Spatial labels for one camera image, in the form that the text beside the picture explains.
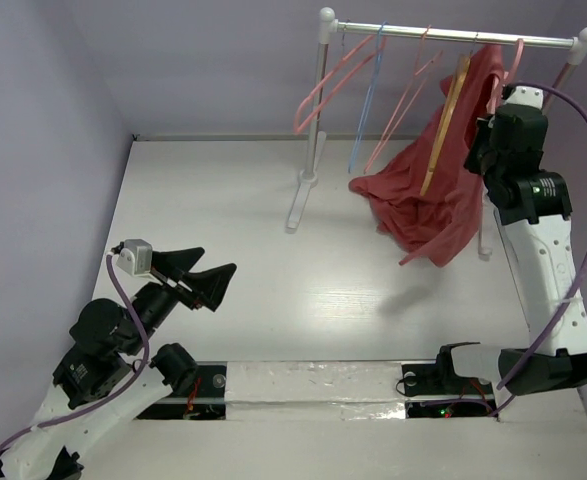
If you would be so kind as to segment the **red t shirt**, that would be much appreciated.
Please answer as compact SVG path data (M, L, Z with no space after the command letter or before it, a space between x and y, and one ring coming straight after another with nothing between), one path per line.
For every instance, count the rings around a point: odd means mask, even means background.
M369 201L380 233L391 236L406 253L399 264L426 258L444 267L474 238L480 226L484 186L464 162L487 114L494 80L505 72L502 47L486 45L470 60L433 177L425 193L429 157L436 139L439 106L416 140L379 172L349 182L351 192Z

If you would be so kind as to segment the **thick pink plastic hanger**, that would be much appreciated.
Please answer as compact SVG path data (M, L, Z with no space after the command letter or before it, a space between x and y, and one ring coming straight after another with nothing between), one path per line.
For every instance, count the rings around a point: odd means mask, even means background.
M501 74L493 76L491 95L486 105L489 114L495 113L495 110L502 99L502 90L504 86L515 80L523 50L524 39L518 38L515 43L515 55L511 67L508 70L504 70Z

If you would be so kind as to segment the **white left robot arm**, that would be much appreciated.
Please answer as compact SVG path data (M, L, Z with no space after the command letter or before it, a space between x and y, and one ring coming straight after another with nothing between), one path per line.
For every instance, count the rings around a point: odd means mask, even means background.
M223 418L226 366L200 365L178 343L150 346L177 305L211 312L221 305L237 267L196 272L204 253L159 252L141 239L107 252L120 299L82 309L31 425L0 444L0 479L78 479L99 443L138 416L159 418L163 399L176 400L185 419Z

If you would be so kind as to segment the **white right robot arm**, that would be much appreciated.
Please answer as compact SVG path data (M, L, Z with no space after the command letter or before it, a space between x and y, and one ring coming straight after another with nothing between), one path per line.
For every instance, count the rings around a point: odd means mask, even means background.
M568 188L559 174L540 167L547 127L540 109L515 104L478 122L465 166L482 177L495 207L529 344L441 347L433 379L447 393L472 379L515 396L587 384L587 315L573 285Z

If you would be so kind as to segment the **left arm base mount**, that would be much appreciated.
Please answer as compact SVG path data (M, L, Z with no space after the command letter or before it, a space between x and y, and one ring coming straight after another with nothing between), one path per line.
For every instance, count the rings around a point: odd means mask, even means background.
M137 416L138 420L224 420L227 364L200 365L193 384L172 393Z

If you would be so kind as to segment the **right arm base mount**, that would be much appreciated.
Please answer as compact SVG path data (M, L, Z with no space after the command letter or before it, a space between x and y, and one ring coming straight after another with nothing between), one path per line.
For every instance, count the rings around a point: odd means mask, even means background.
M402 366L395 390L406 399L409 419L489 417L497 409L490 384L455 373L452 360L455 347L459 344L441 347L432 362Z

